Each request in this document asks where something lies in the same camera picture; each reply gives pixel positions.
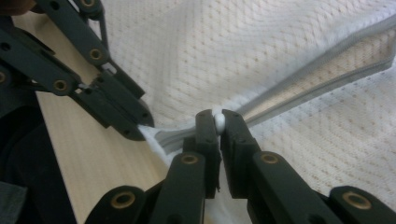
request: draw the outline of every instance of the white cloth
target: white cloth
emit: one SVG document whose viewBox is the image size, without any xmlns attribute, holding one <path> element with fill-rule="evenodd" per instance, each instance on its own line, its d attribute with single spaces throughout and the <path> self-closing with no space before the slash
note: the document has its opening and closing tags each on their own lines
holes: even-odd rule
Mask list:
<svg viewBox="0 0 396 224">
<path fill-rule="evenodd" d="M 380 61 L 395 39 L 394 0 L 103 2 L 112 56 L 146 91 L 143 99 L 162 130 L 190 127 L 204 109 L 248 105 L 248 118 Z M 328 194 L 352 185 L 396 209 L 395 67 L 251 131 L 312 189 Z M 147 131 L 155 141 L 153 133 Z M 226 196 L 224 177 L 221 185 L 206 212 L 215 223 L 248 223 L 246 202 Z"/>
</svg>

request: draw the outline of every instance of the brass bolt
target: brass bolt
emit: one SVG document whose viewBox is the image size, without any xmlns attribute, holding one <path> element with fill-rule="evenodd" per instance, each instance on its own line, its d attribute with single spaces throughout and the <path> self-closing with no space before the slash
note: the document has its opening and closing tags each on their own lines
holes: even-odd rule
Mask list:
<svg viewBox="0 0 396 224">
<path fill-rule="evenodd" d="M 134 203 L 136 196 L 131 191 L 120 192 L 111 199 L 111 206 L 117 209 L 129 207 Z"/>
<path fill-rule="evenodd" d="M 193 155 L 185 155 L 181 158 L 181 161 L 183 163 L 190 165 L 190 164 L 194 164 L 194 163 L 198 162 L 198 158 Z"/>
<path fill-rule="evenodd" d="M 94 60 L 99 60 L 102 58 L 102 52 L 99 49 L 92 49 L 90 51 L 90 56 Z"/>
<path fill-rule="evenodd" d="M 55 90 L 57 91 L 65 91 L 67 90 L 67 82 L 64 80 L 56 80 L 53 83 L 53 87 L 55 88 Z"/>
<path fill-rule="evenodd" d="M 265 163 L 269 163 L 269 164 L 275 164 L 275 163 L 279 162 L 279 159 L 276 156 L 268 154 L 268 153 L 262 154 L 261 159 Z"/>
<path fill-rule="evenodd" d="M 91 7 L 95 4 L 95 0 L 81 0 L 81 4 L 84 7 Z"/>
<path fill-rule="evenodd" d="M 368 210 L 372 207 L 368 199 L 352 191 L 344 193 L 343 199 L 350 205 L 361 210 Z"/>
</svg>

